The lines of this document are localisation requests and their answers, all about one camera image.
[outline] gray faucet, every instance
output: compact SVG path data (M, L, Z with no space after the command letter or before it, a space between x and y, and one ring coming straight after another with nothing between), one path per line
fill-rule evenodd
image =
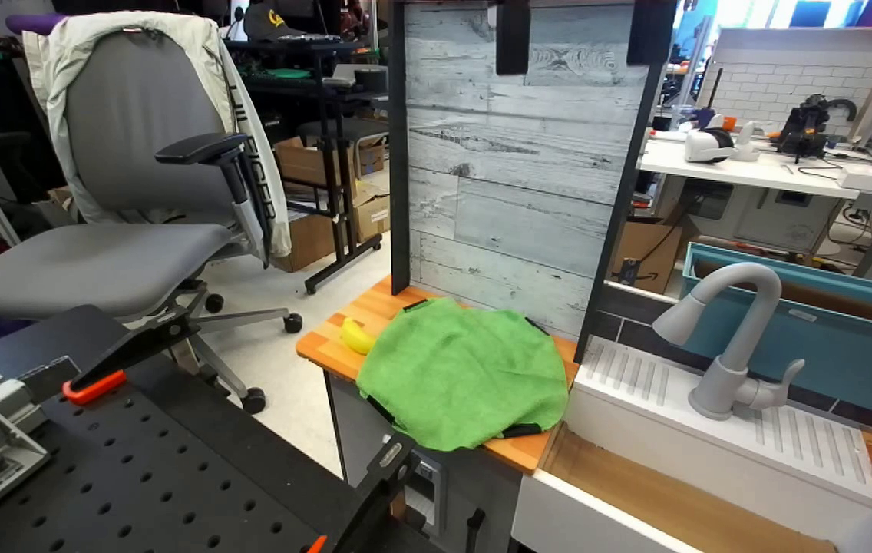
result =
M781 277L763 263L729 263L710 274L675 307L655 319L655 333L683 347L696 328L707 303L737 281L754 286L754 302L750 303L730 343L711 359L702 382L687 393L687 402L701 413L719 421L729 417L734 406L768 408L785 402L793 378L804 367L804 359L793 359L781 385L747 378L750 356L781 302Z

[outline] green cloth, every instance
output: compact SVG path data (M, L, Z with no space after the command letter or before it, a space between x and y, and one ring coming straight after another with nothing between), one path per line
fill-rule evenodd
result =
M514 423L558 423L566 364L541 328L510 309L435 297L398 313L356 386L423 449L475 449Z

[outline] office chair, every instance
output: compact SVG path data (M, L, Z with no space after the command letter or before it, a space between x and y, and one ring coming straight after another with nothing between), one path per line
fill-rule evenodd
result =
M302 328L284 307L200 316L224 303L196 280L213 259L247 249L268 263L291 249L283 181L217 26L162 12L79 14L45 39L26 37L26 51L85 224L0 254L0 316L96 303L131 323L131 341L194 328L194 359L261 412L265 393L196 334L271 316Z

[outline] chair backrest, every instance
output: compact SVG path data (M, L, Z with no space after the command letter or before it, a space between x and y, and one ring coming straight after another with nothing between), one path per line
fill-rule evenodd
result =
M202 131L221 131L217 109L186 51L158 31L100 37L68 88L73 170L100 209L231 217L221 170L152 161L166 143Z

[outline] perforated metal plate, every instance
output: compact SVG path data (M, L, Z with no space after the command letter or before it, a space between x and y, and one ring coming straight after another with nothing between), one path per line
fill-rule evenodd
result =
M0 553L302 553L317 535L135 386L45 413L53 461L0 502Z

